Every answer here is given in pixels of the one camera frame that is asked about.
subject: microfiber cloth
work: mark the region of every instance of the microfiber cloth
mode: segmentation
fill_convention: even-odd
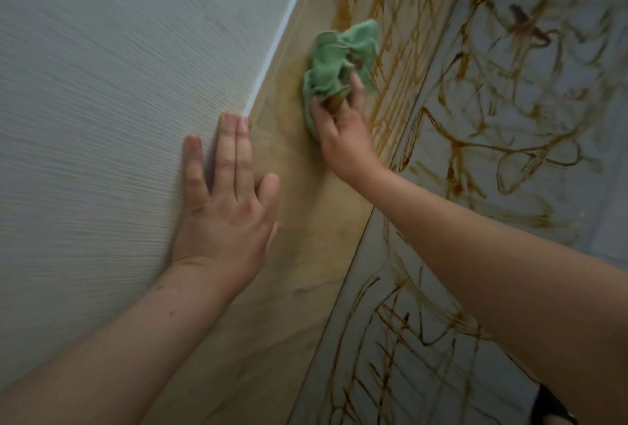
[[[375,20],[366,20],[343,33],[323,32],[317,36],[311,69],[303,75],[305,123],[314,139],[318,140],[318,133],[310,112],[312,96],[319,95],[328,110],[336,112],[351,91],[349,78],[353,70],[370,93],[375,89],[371,70],[378,52]]]

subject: hand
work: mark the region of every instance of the hand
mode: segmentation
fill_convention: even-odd
[[[183,144],[185,205],[170,269],[193,268],[228,303],[259,272],[277,236],[279,177],[267,174],[257,194],[248,119],[224,113],[220,120],[214,188],[203,175],[203,146]]]
[[[335,119],[316,96],[310,107],[327,166],[354,189],[370,173],[384,168],[373,148],[364,104],[364,85],[354,71],[349,102],[342,103]]]

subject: green cloth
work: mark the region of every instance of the green cloth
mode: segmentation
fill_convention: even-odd
[[[375,89],[371,70],[378,52],[375,20],[366,20],[343,33],[323,32],[317,36],[311,69],[303,75],[303,112],[314,139],[318,140],[318,133],[310,112],[312,96],[321,96],[327,108],[335,111],[351,92],[349,77],[353,70],[370,93]]]

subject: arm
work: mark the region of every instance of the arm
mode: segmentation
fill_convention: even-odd
[[[185,207],[173,263],[135,305],[0,397],[7,424],[138,422],[229,302],[261,268],[277,233],[279,179],[256,195],[245,118],[222,117],[210,195],[200,138],[184,143]]]
[[[478,215],[382,167],[364,95],[315,103],[330,168],[381,210],[436,277],[585,422],[628,421],[628,274]]]

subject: textured wallpaper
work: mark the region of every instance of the textured wallpaper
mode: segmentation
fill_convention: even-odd
[[[0,0],[0,387],[164,267],[184,135],[241,112],[288,0]]]

